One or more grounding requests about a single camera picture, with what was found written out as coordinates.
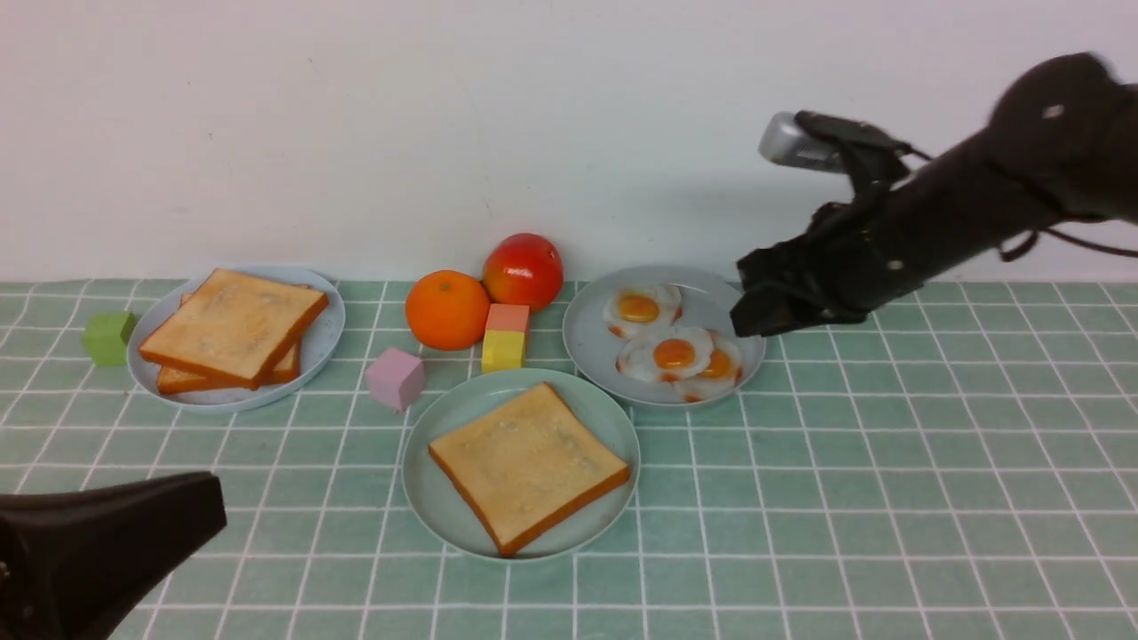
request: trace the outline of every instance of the plate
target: plate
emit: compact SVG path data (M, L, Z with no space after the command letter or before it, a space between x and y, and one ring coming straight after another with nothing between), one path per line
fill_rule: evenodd
M628 463L632 477L506 559L498 555L475 511L459 495L427 446L435 438L485 416L541 383L549 383L582 424ZM624 409L587 381L551 369L511 369L462 383L423 411L411 430L405 451L403 490L419 520L443 542L471 556L500 563L549 559L588 544L608 531L625 510L640 477L640 443Z
M175 395L158 393L158 369L160 367L142 360L142 356L139 355L139 345L178 311L182 294L195 292L201 286L201 282L209 277L207 273L185 282L158 301L158 304L155 304L150 307L150 311L147 311L142 315L138 326L134 327L134 333L131 334L126 352L126 364L130 368L131 377L150 395L154 395L166 404L195 413L214 416L264 407L307 384L313 376L328 364L336 344L340 340L340 335L344 333L344 322L347 319L344 298L340 297L336 287L324 278L298 266L231 266L228 269L288 285L308 285L314 289L320 289L328 294L328 307L308 327L308 330L304 334L304 338L302 338L300 376L291 383L263 386L257 391L229 388L180 393Z
M686 266L635 266L615 271L589 282L566 309L562 333L566 350L580 372L610 394L640 404L691 408L729 396L759 370L766 352L761 337L739 338L743 352L743 377L731 392L699 402L685 402L663 383L643 383L617 371L617 354L626 340L609 333L601 312L613 292L634 285L670 284L679 287L684 314L676 325L714 329L735 336L731 307L743 297L718 276Z

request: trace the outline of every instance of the stacked toast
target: stacked toast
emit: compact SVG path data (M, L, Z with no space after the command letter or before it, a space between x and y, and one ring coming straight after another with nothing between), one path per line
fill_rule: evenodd
M216 269L139 354L162 366L162 394L289 383L300 375L302 336L327 306L307 286Z

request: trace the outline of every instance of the tangerine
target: tangerine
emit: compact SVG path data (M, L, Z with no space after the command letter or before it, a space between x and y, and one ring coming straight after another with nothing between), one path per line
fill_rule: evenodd
M490 298L483 284L465 273L435 271L411 287L404 312L423 346L462 351L483 339Z

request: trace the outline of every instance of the bread crust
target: bread crust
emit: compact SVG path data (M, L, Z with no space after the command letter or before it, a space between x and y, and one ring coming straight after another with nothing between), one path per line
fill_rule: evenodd
M550 391L553 392L553 396L556 401L564 405L564 401L556 394L555 389L545 383L543 383L543 385L549 387ZM622 463L600 482L577 494L571 500L564 502L525 531L518 533L511 540L502 540L495 532L490 517L486 514L483 506L479 504L478 500L475 499L470 490L463 484L462 477L455 473L451 462L447 461L446 456L436 449L434 442L428 445L428 452L431 459L435 460L440 469L443 469L443 473L446 474L455 491L457 491L459 495L462 497L462 500L470 506L475 516L478 518L478 522L481 523L483 528L485 528L489 534L490 539L494 541L494 545L497 548L498 553L503 558L514 557L520 550L537 540L542 534L561 524L570 516L593 503L601 497L625 484L632 477L632 468L627 463Z
M215 277L224 277L225 274L236 274L241 278L251 278L257 280L264 280L257 278L256 276L248 276L245 273L237 273L228 271L224 269L216 269L211 274L209 279ZM174 369L185 371L189 374L197 374L199 376L206 376L216 379L218 383L224 383L228 387L244 387L248 389L257 389L264 384L269 384L269 374L273 370L281 358L295 346L300 337L307 331L308 327L315 321L316 318L323 313L324 309L328 307L329 300L328 295L320 292L319 298L316 298L312 305L299 313L295 319L292 319L291 325L284 331L283 337L274 345L274 347L267 352L267 355L261 361L259 367L251 376L241 376L234 374L231 370L214 366L207 359L201 360L190 360L182 358L181 355L175 355L172 353L166 353L160 346L155 346L155 336L162 335L164 328L170 326L178 313L175 312L170 318L167 318L152 334L147 336L139 346L139 354L143 360L160 364L163 367L172 367ZM197 293L191 296L190 302L197 298Z
M311 289L308 285L295 285L298 289ZM182 294L179 306L185 304L196 292ZM266 385L283 385L300 377L300 348L304 339L297 340L292 348L284 353L265 378ZM157 378L158 393L174 395L179 393L193 393L199 391L218 391L233 388L225 380L218 380L198 374L190 374L173 367L163 367L158 370Z

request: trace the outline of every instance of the white wall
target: white wall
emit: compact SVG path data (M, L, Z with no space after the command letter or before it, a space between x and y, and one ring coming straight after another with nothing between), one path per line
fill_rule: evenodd
M411 278L518 230L574 277L731 274L848 191L758 157L775 112L938 153L1054 55L1138 81L1136 26L1124 0L0 0L0 279ZM1045 240L957 274L1136 272Z

